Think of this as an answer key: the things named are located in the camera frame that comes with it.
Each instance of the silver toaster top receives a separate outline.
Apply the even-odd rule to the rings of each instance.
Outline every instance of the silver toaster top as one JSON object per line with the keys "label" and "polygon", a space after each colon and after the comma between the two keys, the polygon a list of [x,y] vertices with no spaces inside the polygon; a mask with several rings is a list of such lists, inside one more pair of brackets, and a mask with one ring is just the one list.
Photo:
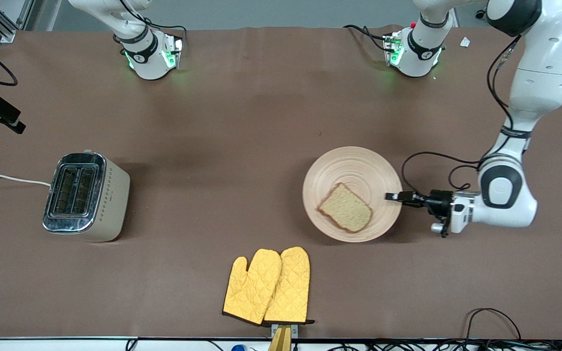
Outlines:
{"label": "silver toaster top", "polygon": [[52,233],[76,234],[97,215],[107,160],[97,153],[64,156],[53,175],[42,226]]}

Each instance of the white robotic arm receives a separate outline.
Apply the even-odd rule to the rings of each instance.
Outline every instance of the white robotic arm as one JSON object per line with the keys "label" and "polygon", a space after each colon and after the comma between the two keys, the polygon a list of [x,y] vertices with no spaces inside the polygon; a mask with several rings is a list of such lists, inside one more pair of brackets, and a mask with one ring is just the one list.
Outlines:
{"label": "white robotic arm", "polygon": [[129,66],[144,79],[158,79],[177,68],[183,42],[181,38],[152,29],[138,11],[151,0],[69,0],[71,5],[96,17],[110,27],[125,48]]}
{"label": "white robotic arm", "polygon": [[[440,3],[450,6],[454,1]],[[443,8],[440,7],[439,13],[443,13]],[[538,120],[562,106],[562,0],[489,0],[486,14],[491,26],[510,36],[522,35],[526,50],[513,78],[508,107],[510,116],[478,169],[480,191],[431,191],[429,196],[413,192],[386,195],[387,199],[406,205],[428,207],[429,213],[440,220],[431,226],[431,230],[442,236],[447,235],[448,229],[460,233],[471,222],[504,227],[526,227],[533,222],[537,200],[526,184],[522,155],[528,149]],[[443,29],[434,28],[433,31],[443,32]],[[419,56],[409,45],[409,40],[404,40],[423,40],[414,32],[403,29],[400,44],[404,56],[399,54],[396,64],[392,57],[392,64],[402,73],[421,76],[437,62],[430,62],[429,67],[426,60],[417,59]],[[394,47],[397,44],[395,40],[390,41]]]}

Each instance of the brown table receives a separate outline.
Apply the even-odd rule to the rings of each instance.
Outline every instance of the brown table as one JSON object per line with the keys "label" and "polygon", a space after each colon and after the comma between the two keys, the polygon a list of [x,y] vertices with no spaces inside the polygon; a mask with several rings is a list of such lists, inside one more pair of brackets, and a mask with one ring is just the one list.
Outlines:
{"label": "brown table", "polygon": [[[181,71],[145,81],[111,35],[18,33],[0,49],[20,81],[0,94],[27,124],[20,136],[0,125],[0,174],[49,181],[63,155],[92,149],[131,176],[122,236],[108,244],[47,233],[47,189],[0,180],[0,336],[268,335],[221,315],[231,264],[301,245],[317,321],[303,337],[461,337],[470,310],[495,307],[525,338],[562,338],[562,108],[525,157],[540,202],[527,229],[470,225],[443,239],[426,211],[403,209],[387,235],[344,244],[301,201],[308,167],[335,147],[397,169],[423,150],[478,158],[504,118],[484,76],[510,38],[455,29],[440,64],[406,78],[345,29],[199,31]],[[498,78],[504,98],[517,59]],[[409,174],[448,189],[453,166],[428,156]],[[491,315],[472,335],[513,336]]]}

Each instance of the toaster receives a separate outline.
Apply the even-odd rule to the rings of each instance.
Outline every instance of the toaster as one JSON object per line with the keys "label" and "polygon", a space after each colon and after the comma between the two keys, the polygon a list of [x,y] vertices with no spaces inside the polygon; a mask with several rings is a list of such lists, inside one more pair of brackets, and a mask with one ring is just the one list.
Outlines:
{"label": "toaster", "polygon": [[105,242],[118,237],[129,197],[129,174],[87,150],[64,156],[53,175],[42,226],[50,233]]}

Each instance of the gray floor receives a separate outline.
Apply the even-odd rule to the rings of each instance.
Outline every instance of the gray floor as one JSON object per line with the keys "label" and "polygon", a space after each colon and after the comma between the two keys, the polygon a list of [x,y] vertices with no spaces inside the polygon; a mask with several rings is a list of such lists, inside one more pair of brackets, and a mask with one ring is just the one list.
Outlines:
{"label": "gray floor", "polygon": [[[488,26],[475,18],[482,5],[457,8],[461,27]],[[418,11],[406,0],[154,0],[143,15],[158,24],[179,24],[192,30],[241,27],[342,27],[346,24],[382,27],[408,25]],[[68,0],[41,0],[34,16],[35,30],[109,31],[94,17],[72,7]]]}

